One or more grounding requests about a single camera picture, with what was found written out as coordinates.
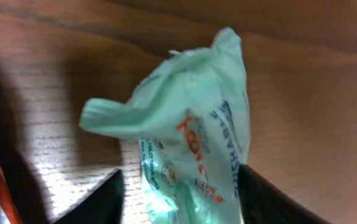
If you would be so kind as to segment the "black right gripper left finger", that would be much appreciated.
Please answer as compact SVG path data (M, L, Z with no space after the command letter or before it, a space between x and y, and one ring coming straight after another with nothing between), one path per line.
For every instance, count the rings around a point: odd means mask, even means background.
M123 173L118 169L54 224L120 224L123 198Z

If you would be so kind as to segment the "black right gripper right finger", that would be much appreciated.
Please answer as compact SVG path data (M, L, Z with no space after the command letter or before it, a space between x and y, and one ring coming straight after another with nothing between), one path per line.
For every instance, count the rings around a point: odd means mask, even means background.
M238 187L246 224L329 224L292 200L248 165L239 167Z

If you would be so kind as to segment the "teal snack packet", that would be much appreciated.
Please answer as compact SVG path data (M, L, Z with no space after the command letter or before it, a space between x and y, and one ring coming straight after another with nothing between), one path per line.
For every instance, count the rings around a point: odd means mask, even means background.
M210 47L172 52L126 103L89 99L79 125L138 141L152 223L241 223L249 112L241 39L226 27Z

